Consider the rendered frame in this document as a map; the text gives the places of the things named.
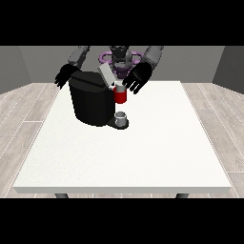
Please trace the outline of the small grey cup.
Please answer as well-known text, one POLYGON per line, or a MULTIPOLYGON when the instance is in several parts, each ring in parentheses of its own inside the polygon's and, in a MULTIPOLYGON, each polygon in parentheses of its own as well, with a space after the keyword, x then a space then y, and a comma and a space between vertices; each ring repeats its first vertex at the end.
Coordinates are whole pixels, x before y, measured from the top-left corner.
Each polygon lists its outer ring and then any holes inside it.
POLYGON ((115 115, 115 125, 123 127, 127 123, 127 115, 124 112, 117 112, 115 115))

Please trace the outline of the black coffee machine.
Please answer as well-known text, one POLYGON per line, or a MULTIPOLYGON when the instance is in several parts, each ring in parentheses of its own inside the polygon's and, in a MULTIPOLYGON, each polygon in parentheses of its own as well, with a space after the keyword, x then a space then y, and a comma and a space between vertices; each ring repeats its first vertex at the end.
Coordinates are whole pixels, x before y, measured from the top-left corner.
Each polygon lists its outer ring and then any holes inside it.
POLYGON ((69 87, 78 120, 95 127, 111 126, 118 130, 129 127, 128 119, 118 126, 114 92, 106 86, 99 72, 75 71, 69 80, 69 87))

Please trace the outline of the pale grey machine lid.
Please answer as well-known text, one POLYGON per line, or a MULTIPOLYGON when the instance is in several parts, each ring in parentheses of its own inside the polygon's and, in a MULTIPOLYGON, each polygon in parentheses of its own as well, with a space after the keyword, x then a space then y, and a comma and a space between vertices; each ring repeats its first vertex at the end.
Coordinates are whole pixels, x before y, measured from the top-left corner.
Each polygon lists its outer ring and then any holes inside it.
POLYGON ((102 78, 107 87, 110 87, 115 81, 116 78, 112 73, 111 67, 108 63, 104 63, 98 67, 98 71, 102 75, 102 78))

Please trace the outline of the red pod holder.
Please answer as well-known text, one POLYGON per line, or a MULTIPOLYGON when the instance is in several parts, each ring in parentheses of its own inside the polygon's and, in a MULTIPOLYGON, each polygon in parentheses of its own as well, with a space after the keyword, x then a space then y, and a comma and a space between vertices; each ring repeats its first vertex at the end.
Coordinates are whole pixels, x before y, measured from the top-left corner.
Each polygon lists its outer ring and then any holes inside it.
POLYGON ((123 104, 127 101, 127 91, 117 91, 113 89, 114 102, 117 104, 123 104))

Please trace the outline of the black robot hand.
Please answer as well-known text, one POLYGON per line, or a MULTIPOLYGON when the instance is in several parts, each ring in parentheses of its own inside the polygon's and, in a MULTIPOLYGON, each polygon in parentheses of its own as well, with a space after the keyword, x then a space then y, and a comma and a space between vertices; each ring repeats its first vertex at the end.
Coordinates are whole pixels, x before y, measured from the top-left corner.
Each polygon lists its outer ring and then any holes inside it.
POLYGON ((152 66, 148 63, 137 64, 123 80, 122 84, 134 94, 149 81, 152 76, 152 66))
POLYGON ((71 78, 71 75, 78 71, 78 68, 71 64, 64 65, 60 72, 55 76, 55 84, 59 89, 62 89, 66 82, 71 78))

